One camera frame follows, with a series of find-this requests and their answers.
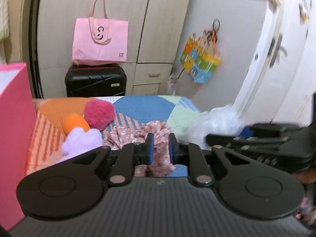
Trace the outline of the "lilac plush toy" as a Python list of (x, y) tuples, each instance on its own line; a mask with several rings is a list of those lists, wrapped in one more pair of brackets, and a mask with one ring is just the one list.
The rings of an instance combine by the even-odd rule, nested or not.
[(63, 157), (57, 163), (79, 156), (102, 145), (103, 138), (99, 130), (93, 128), (86, 132), (81, 127), (75, 127), (62, 144), (60, 151)]

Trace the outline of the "pink cardboard box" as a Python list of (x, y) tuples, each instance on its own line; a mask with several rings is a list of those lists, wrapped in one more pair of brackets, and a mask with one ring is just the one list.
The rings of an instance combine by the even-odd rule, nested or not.
[(5, 230), (24, 217), (16, 187), (25, 176), (35, 122), (26, 63), (1, 65), (1, 227)]

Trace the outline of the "colourful patchwork table cover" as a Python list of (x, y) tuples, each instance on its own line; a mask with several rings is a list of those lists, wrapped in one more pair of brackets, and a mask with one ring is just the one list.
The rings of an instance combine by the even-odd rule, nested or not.
[[(57, 164), (63, 157), (61, 146), (67, 135), (62, 128), (65, 116), (77, 113), (84, 117), (85, 105), (96, 98), (60, 98), (44, 100), (36, 109), (26, 173), (31, 174)], [(110, 102), (107, 98), (99, 100)], [(144, 142), (154, 135), (154, 157), (151, 165), (139, 165), (135, 176), (166, 177), (175, 170), (170, 162), (168, 136), (184, 136), (192, 120), (200, 114), (193, 104), (180, 96), (123, 96), (110, 102), (115, 109), (114, 120), (101, 132), (102, 146), (120, 150), (129, 143)]]

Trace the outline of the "magenta fluffy pom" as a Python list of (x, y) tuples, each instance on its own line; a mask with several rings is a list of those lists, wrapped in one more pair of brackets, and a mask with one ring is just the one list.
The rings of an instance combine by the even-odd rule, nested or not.
[(104, 130), (115, 118), (114, 106), (107, 101), (92, 99), (88, 101), (84, 109), (84, 118), (90, 128)]

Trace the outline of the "orange egg sponge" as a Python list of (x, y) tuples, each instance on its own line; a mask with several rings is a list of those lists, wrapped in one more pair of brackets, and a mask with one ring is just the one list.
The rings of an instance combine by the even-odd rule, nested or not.
[(83, 116), (73, 113), (64, 117), (62, 121), (62, 128), (66, 135), (68, 135), (74, 128), (79, 127), (84, 131), (88, 131), (90, 126)]

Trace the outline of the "black suitcase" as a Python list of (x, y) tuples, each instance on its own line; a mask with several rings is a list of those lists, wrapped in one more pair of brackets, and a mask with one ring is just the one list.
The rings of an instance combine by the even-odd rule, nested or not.
[(72, 65), (66, 76), (67, 97), (124, 96), (127, 77), (118, 64)]

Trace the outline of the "colourful striped gift bag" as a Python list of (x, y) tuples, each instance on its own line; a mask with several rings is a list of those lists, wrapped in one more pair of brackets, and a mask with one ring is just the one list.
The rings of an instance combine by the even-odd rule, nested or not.
[(187, 39), (179, 60), (193, 82), (206, 84), (220, 65), (221, 58), (216, 43), (216, 31), (207, 29), (199, 38), (193, 33)]

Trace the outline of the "pink tote bag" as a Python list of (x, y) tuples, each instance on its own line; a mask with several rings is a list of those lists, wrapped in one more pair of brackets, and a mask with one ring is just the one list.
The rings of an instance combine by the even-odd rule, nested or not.
[(125, 63), (129, 22), (109, 18), (106, 0), (102, 0), (103, 18), (95, 18), (96, 2), (94, 0), (86, 18), (78, 18), (75, 22), (72, 63), (87, 66)]

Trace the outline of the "beige wardrobe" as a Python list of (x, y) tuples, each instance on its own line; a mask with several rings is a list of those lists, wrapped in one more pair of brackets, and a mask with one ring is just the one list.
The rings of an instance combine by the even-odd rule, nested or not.
[(37, 55), (45, 98), (66, 95), (72, 65), (118, 63), (127, 95), (156, 95), (175, 60), (189, 0), (40, 0)]

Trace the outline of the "cream fluffy cardigan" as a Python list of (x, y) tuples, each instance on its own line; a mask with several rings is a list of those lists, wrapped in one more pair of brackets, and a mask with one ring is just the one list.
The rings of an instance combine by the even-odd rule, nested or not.
[(0, 40), (9, 36), (8, 0), (0, 0)]

